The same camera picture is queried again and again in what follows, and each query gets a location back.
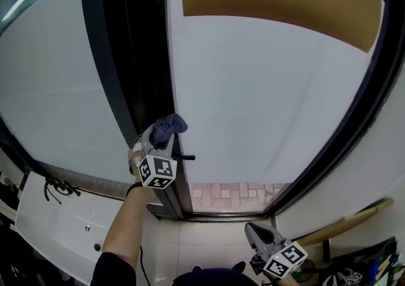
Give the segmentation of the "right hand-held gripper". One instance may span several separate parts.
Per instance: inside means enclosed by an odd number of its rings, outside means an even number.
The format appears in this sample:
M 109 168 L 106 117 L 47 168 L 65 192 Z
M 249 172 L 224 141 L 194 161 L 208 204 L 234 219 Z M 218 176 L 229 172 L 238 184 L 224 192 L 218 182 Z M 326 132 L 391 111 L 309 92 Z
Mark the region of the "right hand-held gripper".
M 275 279 L 284 279 L 308 257 L 308 253 L 297 242 L 285 239 L 271 225 L 248 222 L 244 232 L 255 252 L 250 264 L 256 275 L 263 273 Z

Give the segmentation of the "person's left hand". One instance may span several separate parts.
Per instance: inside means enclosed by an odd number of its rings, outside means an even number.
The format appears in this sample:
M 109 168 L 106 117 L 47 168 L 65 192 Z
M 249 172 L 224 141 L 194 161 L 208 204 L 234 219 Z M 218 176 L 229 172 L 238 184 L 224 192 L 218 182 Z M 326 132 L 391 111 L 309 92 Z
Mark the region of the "person's left hand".
M 139 173 L 138 164 L 140 164 L 143 160 L 143 153 L 141 150 L 128 150 L 128 165 L 129 165 L 129 172 L 131 175 L 135 177 L 135 182 L 140 182 L 141 177 Z

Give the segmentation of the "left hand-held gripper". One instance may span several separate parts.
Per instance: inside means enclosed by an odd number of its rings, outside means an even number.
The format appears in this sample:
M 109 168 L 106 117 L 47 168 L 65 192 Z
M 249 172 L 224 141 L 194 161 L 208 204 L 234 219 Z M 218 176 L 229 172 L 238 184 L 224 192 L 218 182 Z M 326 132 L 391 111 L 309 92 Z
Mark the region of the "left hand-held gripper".
M 133 150 L 141 150 L 143 160 L 138 164 L 143 187 L 166 189 L 174 182 L 177 162 L 171 157 L 175 134 L 171 134 L 164 148 L 156 149 L 154 144 L 155 125 L 148 127 L 134 143 Z

